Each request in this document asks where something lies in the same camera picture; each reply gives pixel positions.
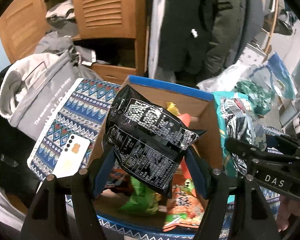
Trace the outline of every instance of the barcode label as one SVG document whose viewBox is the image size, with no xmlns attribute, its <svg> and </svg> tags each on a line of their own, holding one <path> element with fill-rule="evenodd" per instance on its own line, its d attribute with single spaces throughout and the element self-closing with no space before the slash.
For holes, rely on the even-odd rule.
<svg viewBox="0 0 300 240">
<path fill-rule="evenodd" d="M 228 108 L 234 113 L 241 113 L 241 109 L 237 106 L 237 104 L 233 100 L 227 100 Z"/>
</svg>

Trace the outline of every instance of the cardboard box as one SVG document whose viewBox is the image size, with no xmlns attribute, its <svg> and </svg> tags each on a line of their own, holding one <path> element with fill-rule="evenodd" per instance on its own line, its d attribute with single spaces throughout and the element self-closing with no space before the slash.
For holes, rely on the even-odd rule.
<svg viewBox="0 0 300 240">
<path fill-rule="evenodd" d="M 199 155 L 204 158 L 212 168 L 222 168 L 222 150 L 220 146 L 220 135 L 217 121 L 217 114 L 214 106 L 214 97 L 212 94 L 158 80 L 152 80 L 144 77 L 128 76 L 122 87 L 129 84 L 145 98 L 159 106 L 165 106 L 167 102 L 173 102 L 177 105 L 180 113 L 191 115 L 191 129 L 203 129 L 207 132 L 196 142 L 196 148 Z M 95 142 L 95 147 L 91 154 L 89 163 L 93 159 L 101 156 L 103 150 L 101 146 L 102 137 L 105 132 L 105 122 Z M 127 201 L 123 194 L 115 194 L 109 189 L 104 191 L 93 205 L 97 214 L 103 219 L 108 219 L 110 224 L 120 224 L 126 231 L 138 228 L 138 232 L 160 232 L 164 225 L 166 211 L 160 210 L 150 217 L 131 216 L 121 212 L 120 207 Z M 201 200 L 204 208 L 207 201 Z M 185 236 L 193 236 L 193 231 L 186 229 L 181 233 Z M 167 234 L 173 234 L 178 231 L 169 231 Z"/>
<path fill-rule="evenodd" d="M 154 104 L 164 107 L 167 102 L 173 102 L 181 114 L 188 113 L 191 116 L 190 129 L 207 130 L 196 142 L 199 155 L 213 169 L 222 169 L 222 150 L 217 114 L 214 97 L 211 93 L 138 76 L 128 76 L 122 87 L 127 84 Z M 95 142 L 89 164 L 94 159 L 99 158 L 103 152 L 101 142 L 105 132 L 105 122 L 106 120 Z"/>
</svg>

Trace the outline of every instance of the black snack bag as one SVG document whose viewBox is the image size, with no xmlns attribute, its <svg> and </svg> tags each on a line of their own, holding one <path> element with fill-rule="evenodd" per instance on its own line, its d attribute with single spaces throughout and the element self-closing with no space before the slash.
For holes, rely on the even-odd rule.
<svg viewBox="0 0 300 240">
<path fill-rule="evenodd" d="M 123 170 L 172 198 L 171 179 L 184 151 L 204 132 L 188 129 L 178 117 L 126 85 L 109 110 L 105 140 L 115 145 Z"/>
</svg>

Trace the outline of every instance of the louvered cabinet door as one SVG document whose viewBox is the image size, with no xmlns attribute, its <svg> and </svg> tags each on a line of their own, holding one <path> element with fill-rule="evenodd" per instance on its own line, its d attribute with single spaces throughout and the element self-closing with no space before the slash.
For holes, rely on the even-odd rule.
<svg viewBox="0 0 300 240">
<path fill-rule="evenodd" d="M 11 63 L 34 52 L 49 30 L 43 0 L 14 0 L 0 17 L 0 38 Z"/>
<path fill-rule="evenodd" d="M 73 0 L 80 37 L 135 38 L 136 0 Z"/>
</svg>

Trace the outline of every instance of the blue box rim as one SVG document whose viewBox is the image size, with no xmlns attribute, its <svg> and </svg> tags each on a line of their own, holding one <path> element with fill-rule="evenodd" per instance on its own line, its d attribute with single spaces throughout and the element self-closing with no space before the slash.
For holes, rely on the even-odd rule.
<svg viewBox="0 0 300 240">
<path fill-rule="evenodd" d="M 156 79 L 150 79 L 150 78 L 146 78 L 146 77 L 133 76 L 133 75 L 129 75 L 128 79 L 129 79 L 130 83 L 136 84 L 136 85 L 164 89 L 164 90 L 168 90 L 171 92 L 183 94 L 186 96 L 200 98 L 200 99 L 203 99 L 206 101 L 214 100 L 213 94 L 211 94 L 209 92 L 182 86 L 179 84 L 169 83 L 169 82 L 156 80 Z"/>
</svg>

